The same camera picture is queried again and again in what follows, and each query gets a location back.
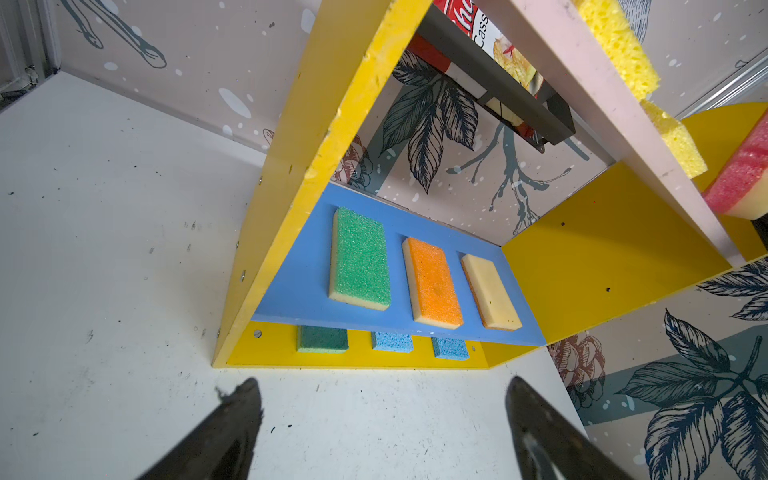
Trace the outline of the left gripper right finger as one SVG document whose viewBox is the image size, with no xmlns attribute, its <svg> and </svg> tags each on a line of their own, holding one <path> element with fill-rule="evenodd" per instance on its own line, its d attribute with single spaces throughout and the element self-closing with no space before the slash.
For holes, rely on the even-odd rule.
<svg viewBox="0 0 768 480">
<path fill-rule="evenodd" d="M 629 477 L 523 378 L 512 378 L 505 406 L 523 479 Z"/>
</svg>

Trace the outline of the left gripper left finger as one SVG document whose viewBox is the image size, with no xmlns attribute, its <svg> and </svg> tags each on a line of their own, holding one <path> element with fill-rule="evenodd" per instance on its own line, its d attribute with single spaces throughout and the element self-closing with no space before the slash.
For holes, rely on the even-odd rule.
<svg viewBox="0 0 768 480">
<path fill-rule="evenodd" d="M 262 420 L 259 385 L 249 378 L 141 477 L 246 479 Z"/>
</svg>

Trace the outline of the yellow smiley face sponge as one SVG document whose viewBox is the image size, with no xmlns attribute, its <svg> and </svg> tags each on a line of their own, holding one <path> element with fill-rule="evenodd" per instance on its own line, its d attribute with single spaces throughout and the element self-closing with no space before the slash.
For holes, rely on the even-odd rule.
<svg viewBox="0 0 768 480">
<path fill-rule="evenodd" d="M 767 214 L 767 113 L 703 194 L 720 215 L 757 220 Z"/>
</svg>

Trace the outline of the yellow sponge front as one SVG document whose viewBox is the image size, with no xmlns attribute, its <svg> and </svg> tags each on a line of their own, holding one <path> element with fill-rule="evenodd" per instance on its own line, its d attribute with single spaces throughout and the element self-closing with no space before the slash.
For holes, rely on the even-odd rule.
<svg viewBox="0 0 768 480">
<path fill-rule="evenodd" d="M 686 127 L 648 100 L 641 100 L 640 105 L 687 177 L 705 173 L 708 167 Z"/>
</svg>

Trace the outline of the dark green scrub sponge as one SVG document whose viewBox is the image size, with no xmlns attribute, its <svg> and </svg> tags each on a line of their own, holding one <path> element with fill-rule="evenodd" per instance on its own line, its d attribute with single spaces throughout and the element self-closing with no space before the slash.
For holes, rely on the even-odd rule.
<svg viewBox="0 0 768 480">
<path fill-rule="evenodd" d="M 344 329 L 299 326 L 297 351 L 299 353 L 340 354 L 349 349 L 347 331 Z"/>
</svg>

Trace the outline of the light blue sponge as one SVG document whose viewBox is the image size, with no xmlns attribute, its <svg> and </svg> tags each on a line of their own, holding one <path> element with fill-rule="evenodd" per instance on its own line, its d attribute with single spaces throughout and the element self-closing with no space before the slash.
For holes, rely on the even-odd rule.
<svg viewBox="0 0 768 480">
<path fill-rule="evenodd" d="M 464 340 L 432 337 L 431 344 L 438 360 L 466 361 L 470 358 Z"/>
<path fill-rule="evenodd" d="M 374 351 L 411 353 L 414 350 L 413 339 L 407 334 L 373 332 L 371 341 Z"/>
</svg>

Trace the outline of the pale orange sponge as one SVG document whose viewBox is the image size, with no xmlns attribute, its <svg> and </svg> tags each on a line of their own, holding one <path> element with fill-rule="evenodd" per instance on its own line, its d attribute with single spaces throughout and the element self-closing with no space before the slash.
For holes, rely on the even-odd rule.
<svg viewBox="0 0 768 480">
<path fill-rule="evenodd" d="M 462 256 L 461 264 L 484 327 L 501 331 L 519 330 L 523 324 L 495 264 L 469 254 Z"/>
</svg>

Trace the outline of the light green scrub sponge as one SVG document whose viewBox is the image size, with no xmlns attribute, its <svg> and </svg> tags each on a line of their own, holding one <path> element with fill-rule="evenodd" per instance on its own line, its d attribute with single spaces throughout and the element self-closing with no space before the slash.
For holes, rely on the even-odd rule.
<svg viewBox="0 0 768 480">
<path fill-rule="evenodd" d="M 330 279 L 331 300 L 376 311 L 392 303 L 388 252 L 380 222 L 348 208 L 333 215 Z"/>
</svg>

